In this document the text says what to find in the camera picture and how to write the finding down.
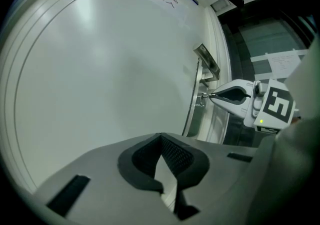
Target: black mesh fabric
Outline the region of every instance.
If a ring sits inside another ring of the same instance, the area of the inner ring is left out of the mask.
[[[149,142],[132,155],[132,162],[144,174],[155,178],[157,162],[161,155],[160,137]]]
[[[175,177],[189,168],[194,161],[194,156],[189,151],[159,135],[136,150],[132,155],[132,162],[141,172],[155,178],[157,162],[161,155]]]
[[[181,172],[191,166],[195,158],[190,152],[166,138],[162,137],[161,142],[161,154],[170,171],[177,177]]]
[[[201,150],[166,133],[156,133],[121,153],[119,172],[136,189],[162,194],[163,185],[155,180],[161,155],[177,181],[174,213],[180,220],[187,219],[198,210],[187,205],[183,190],[198,185],[210,166],[207,155]]]

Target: black vent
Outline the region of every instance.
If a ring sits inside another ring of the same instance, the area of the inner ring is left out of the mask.
[[[66,216],[90,179],[76,175],[46,206],[61,216]]]

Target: gray surface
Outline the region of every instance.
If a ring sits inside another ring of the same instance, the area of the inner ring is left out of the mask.
[[[303,186],[314,169],[320,146],[319,122],[319,118],[301,121],[282,130],[276,140],[273,136],[263,139],[239,180],[186,224],[255,225],[283,211],[289,201],[301,205],[300,198],[292,196],[306,190]]]
[[[295,100],[301,117],[304,119],[311,119],[320,115],[319,53],[320,39],[317,35],[310,46],[308,55],[304,57],[299,67],[285,81],[285,85]]]
[[[75,175],[85,175],[91,180],[67,214],[68,220],[84,225],[162,225],[177,222],[158,192],[135,189],[118,171],[119,155],[151,135],[87,152],[50,177],[38,188],[35,196],[46,204]]]
[[[210,169],[202,181],[197,186],[183,191],[186,203],[199,210],[204,210],[211,203],[218,201],[249,167],[250,163],[229,158],[227,155],[234,152],[253,157],[257,151],[252,147],[208,144],[200,140],[190,141],[178,135],[175,137],[203,151],[209,158]]]

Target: metal door handle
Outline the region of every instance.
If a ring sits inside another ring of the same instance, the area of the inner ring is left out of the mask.
[[[202,80],[204,82],[211,82],[211,81],[217,81],[220,78],[220,68],[218,64],[216,63],[215,59],[212,57],[208,49],[205,47],[205,45],[202,43],[199,47],[193,50],[203,61],[203,63],[207,66],[209,71],[211,72],[211,75],[205,74],[202,77]]]

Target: white door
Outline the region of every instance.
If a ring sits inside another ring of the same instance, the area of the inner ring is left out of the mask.
[[[201,16],[192,0],[59,0],[39,17],[19,49],[14,103],[36,187],[94,148],[183,132]]]

